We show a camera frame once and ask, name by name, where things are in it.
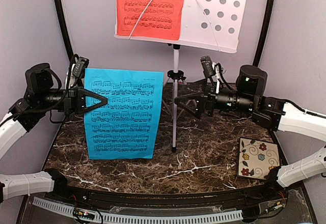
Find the white music stand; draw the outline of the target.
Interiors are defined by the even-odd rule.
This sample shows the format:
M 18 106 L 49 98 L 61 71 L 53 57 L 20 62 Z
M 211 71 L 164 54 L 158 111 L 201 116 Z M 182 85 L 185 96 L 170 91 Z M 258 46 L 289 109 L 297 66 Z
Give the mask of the white music stand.
M 116 35 L 116 25 L 115 37 L 170 44 L 173 48 L 173 69 L 168 75 L 173 82 L 173 94 L 177 95 L 178 84 L 183 79 L 179 70 L 180 48 L 190 46 L 236 53 L 245 6 L 246 0 L 184 0 L 178 40 L 120 37 Z

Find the right black frame post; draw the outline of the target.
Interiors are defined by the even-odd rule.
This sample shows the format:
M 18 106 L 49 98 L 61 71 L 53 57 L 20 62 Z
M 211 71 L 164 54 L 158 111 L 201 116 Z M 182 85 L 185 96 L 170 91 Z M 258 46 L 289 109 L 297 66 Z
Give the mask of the right black frame post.
M 261 32 L 255 52 L 255 56 L 253 59 L 253 66 L 258 67 L 260 64 L 260 60 L 263 54 L 266 38 L 267 38 L 267 33 L 269 29 L 269 24 L 271 20 L 271 15 L 273 12 L 273 6 L 274 6 L 274 1 L 275 0 L 266 0 L 266 6 L 265 6 L 265 11 L 264 11 L 264 17 L 263 17 L 263 22 L 262 22 L 262 27 L 261 27 Z

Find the left black frame post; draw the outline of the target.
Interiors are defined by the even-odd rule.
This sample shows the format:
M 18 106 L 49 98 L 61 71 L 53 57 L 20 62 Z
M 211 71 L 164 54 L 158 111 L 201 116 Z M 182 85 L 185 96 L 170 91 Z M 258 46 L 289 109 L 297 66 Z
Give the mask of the left black frame post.
M 55 3 L 57 18 L 58 18 L 64 46 L 66 49 L 67 57 L 68 57 L 68 60 L 70 60 L 72 58 L 72 56 L 74 55 L 74 52 L 73 52 L 70 37 L 68 34 L 67 23 L 66 23 L 66 19 L 65 19 L 64 10 L 63 10 L 63 3 L 62 3 L 62 0 L 54 0 L 54 3 Z

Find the black frame post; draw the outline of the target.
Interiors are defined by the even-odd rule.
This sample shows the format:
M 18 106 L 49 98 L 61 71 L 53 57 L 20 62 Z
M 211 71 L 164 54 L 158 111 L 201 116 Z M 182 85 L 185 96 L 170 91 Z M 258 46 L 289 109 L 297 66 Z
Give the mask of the black frame post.
M 68 57 L 68 60 L 70 60 L 72 58 L 72 56 L 74 55 L 74 52 L 73 52 L 70 37 L 68 34 L 67 23 L 66 23 L 66 19 L 65 19 L 64 10 L 63 10 L 63 3 L 62 3 L 62 0 L 54 0 L 54 3 L 55 3 L 57 18 L 58 18 L 64 46 L 66 49 L 67 57 Z
M 258 67 L 260 64 L 260 60 L 263 54 L 266 38 L 267 38 L 267 33 L 269 29 L 269 24 L 271 20 L 271 15 L 273 12 L 273 6 L 274 6 L 274 1 L 275 0 L 266 0 L 266 6 L 265 6 L 265 11 L 264 11 L 264 17 L 263 17 L 263 22 L 262 22 L 262 27 L 261 27 L 261 32 L 255 52 L 255 56 L 253 59 L 253 66 Z

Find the red sheet music paper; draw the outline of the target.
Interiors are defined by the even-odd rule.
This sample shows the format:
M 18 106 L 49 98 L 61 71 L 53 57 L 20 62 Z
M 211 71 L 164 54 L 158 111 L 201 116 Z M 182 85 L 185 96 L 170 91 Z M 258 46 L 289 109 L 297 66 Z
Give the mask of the red sheet music paper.
M 116 35 L 176 41 L 184 0 L 117 0 Z

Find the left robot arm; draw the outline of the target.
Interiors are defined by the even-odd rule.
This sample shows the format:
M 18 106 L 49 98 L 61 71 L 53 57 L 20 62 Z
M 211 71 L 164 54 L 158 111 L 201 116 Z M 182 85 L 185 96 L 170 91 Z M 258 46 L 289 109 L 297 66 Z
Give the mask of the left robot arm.
M 65 115 L 83 115 L 108 103 L 108 99 L 76 84 L 62 88 L 48 63 L 25 72 L 26 91 L 1 120 L 1 156 L 53 110 Z M 1 175 L 1 201 L 40 192 L 52 192 L 61 202 L 72 197 L 67 179 L 56 169 L 21 175 Z

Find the blue sheet music paper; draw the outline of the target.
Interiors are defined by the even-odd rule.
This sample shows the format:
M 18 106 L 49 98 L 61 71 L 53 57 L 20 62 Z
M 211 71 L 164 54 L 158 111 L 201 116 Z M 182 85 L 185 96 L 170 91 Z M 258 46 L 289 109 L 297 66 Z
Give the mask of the blue sheet music paper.
M 108 99 L 84 115 L 91 160 L 152 159 L 163 72 L 86 69 L 85 89 Z

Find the floral ceramic tile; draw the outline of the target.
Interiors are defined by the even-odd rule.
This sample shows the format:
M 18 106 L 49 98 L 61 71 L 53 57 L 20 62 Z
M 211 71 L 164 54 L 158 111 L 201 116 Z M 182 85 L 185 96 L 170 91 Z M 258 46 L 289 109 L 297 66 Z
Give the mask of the floral ceramic tile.
M 266 180 L 270 170 L 280 166 L 278 145 L 241 137 L 237 165 L 239 177 Z

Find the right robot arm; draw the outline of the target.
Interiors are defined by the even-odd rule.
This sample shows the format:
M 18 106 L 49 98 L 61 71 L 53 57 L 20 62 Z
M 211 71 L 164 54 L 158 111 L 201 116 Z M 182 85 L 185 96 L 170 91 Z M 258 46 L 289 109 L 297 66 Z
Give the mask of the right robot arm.
M 272 131 L 288 131 L 325 141 L 325 115 L 299 107 L 287 99 L 264 96 L 267 73 L 252 65 L 243 65 L 236 80 L 236 91 L 197 92 L 176 97 L 179 105 L 196 118 L 204 111 L 250 113 L 258 126 Z M 269 171 L 260 196 L 270 201 L 280 189 L 315 175 L 325 176 L 325 148 L 290 165 Z

